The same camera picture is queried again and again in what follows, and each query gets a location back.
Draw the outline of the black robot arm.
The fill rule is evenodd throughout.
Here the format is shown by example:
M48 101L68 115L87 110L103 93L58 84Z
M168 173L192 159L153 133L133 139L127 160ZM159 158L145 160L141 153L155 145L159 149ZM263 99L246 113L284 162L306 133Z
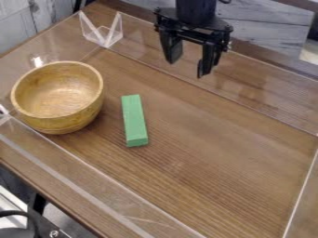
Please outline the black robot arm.
M175 0L175 7L153 9L155 31L159 33L165 61L173 64L183 56L183 41L203 47L197 77L209 74L228 51L233 27L216 16L216 4L231 0Z

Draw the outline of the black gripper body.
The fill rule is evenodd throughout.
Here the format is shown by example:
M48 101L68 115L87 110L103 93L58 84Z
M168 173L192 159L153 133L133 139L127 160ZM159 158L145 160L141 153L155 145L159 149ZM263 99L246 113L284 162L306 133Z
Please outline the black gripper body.
M219 17L211 16L201 22L189 23L177 17L176 9L171 7L157 7L153 15L155 31L163 46L176 46L183 40L199 45L228 45L233 27Z

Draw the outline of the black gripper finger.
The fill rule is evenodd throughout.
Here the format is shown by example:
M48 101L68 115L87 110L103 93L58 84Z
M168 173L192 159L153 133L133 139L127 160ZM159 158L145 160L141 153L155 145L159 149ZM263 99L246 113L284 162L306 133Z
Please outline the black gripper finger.
M175 32L159 30L160 44L169 64L173 64L183 55L183 40Z
M221 53L221 49L216 44L211 42L205 42L203 44L203 57L197 63L197 77L199 78L209 74L212 71L212 68L219 64L220 53Z

